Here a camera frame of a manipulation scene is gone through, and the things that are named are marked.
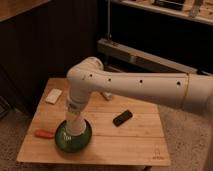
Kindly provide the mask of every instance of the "black object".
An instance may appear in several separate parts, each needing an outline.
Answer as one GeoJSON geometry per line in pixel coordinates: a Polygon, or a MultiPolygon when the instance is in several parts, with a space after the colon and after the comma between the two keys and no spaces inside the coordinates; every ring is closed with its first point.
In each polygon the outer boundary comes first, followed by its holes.
{"type": "Polygon", "coordinates": [[[155,0],[153,5],[181,11],[185,0],[155,0]]]}
{"type": "Polygon", "coordinates": [[[131,117],[132,117],[132,112],[130,112],[129,110],[126,110],[123,113],[121,113],[120,115],[118,115],[116,118],[114,118],[113,123],[116,126],[120,126],[122,123],[124,123],[125,121],[127,121],[131,117]]]}
{"type": "Polygon", "coordinates": [[[0,96],[0,119],[3,118],[10,109],[10,104],[2,96],[0,96]]]}

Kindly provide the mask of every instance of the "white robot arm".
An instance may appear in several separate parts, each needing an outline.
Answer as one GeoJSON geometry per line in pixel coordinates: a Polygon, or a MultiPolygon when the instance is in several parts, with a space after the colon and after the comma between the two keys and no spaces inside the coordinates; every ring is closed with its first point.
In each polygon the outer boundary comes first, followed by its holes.
{"type": "Polygon", "coordinates": [[[81,111],[93,91],[110,92],[193,113],[208,112],[211,118],[213,116],[213,77],[210,76],[106,72],[99,59],[89,57],[71,68],[67,78],[70,93],[64,127],[70,136],[85,134],[88,123],[81,111]]]}

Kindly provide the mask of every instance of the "black hole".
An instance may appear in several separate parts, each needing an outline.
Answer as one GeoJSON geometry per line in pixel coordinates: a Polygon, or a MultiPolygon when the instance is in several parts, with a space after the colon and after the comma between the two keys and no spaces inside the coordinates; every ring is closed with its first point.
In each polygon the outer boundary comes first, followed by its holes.
{"type": "Polygon", "coordinates": [[[178,85],[178,86],[180,86],[180,85],[181,85],[181,82],[180,82],[180,81],[178,81],[178,82],[177,82],[177,85],[178,85]]]}

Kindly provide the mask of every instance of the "shelf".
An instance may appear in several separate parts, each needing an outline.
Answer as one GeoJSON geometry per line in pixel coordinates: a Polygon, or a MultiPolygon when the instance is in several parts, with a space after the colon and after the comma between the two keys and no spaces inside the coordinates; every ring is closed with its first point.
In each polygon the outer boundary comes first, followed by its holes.
{"type": "Polygon", "coordinates": [[[197,69],[193,67],[173,62],[103,38],[98,41],[98,51],[107,56],[112,56],[152,72],[197,73],[197,69]]]}
{"type": "Polygon", "coordinates": [[[199,11],[195,17],[190,16],[190,11],[194,5],[195,0],[185,0],[182,10],[174,10],[166,7],[159,7],[154,5],[154,0],[111,0],[113,3],[118,3],[138,9],[143,9],[155,13],[166,14],[173,17],[178,17],[186,20],[196,21],[204,24],[213,25],[213,0],[203,0],[203,5],[200,6],[199,11]]]}
{"type": "Polygon", "coordinates": [[[0,22],[49,1],[50,0],[0,0],[0,22]]]}

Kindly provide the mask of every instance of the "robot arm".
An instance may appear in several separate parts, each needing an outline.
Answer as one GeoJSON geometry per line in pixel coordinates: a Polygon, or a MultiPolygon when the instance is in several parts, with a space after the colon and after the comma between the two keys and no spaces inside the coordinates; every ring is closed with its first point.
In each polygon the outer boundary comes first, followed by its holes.
{"type": "Polygon", "coordinates": [[[202,113],[213,97],[213,77],[191,74],[112,73],[103,71],[102,63],[90,57],[71,68],[70,110],[80,113],[91,92],[110,92],[122,96],[202,113]]]}
{"type": "MultiPolygon", "coordinates": [[[[67,73],[70,82],[68,112],[55,134],[63,151],[76,152],[90,141],[91,127],[81,116],[93,91],[180,108],[193,113],[208,112],[213,124],[213,77],[191,74],[112,73],[103,71],[101,61],[90,57],[67,73]]],[[[213,141],[204,170],[212,170],[213,141]]]]}

